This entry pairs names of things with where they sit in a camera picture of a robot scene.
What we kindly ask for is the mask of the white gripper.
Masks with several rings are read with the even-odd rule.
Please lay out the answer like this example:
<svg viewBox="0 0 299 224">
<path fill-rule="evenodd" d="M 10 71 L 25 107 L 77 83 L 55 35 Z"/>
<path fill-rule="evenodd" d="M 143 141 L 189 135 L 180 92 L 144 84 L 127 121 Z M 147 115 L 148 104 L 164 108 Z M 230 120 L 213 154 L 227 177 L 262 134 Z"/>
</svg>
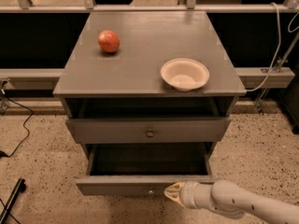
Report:
<svg viewBox="0 0 299 224">
<path fill-rule="evenodd" d="M 198 186 L 199 184 L 197 182 L 192 181 L 177 182 L 165 188 L 164 196 L 182 207 L 185 206 L 190 209 L 198 209 L 195 201 L 195 194 Z"/>
</svg>

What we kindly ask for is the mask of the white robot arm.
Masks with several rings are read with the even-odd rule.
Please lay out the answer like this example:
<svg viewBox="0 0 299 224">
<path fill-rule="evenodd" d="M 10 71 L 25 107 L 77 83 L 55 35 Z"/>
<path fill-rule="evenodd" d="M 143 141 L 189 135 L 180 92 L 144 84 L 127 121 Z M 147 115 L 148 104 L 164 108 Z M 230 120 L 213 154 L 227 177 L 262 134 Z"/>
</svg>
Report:
<svg viewBox="0 0 299 224">
<path fill-rule="evenodd" d="M 299 224 L 299 206 L 270 199 L 226 180 L 213 184 L 194 181 L 177 182 L 164 195 L 182 207 L 206 209 L 231 219 L 251 214 L 268 224 Z"/>
</svg>

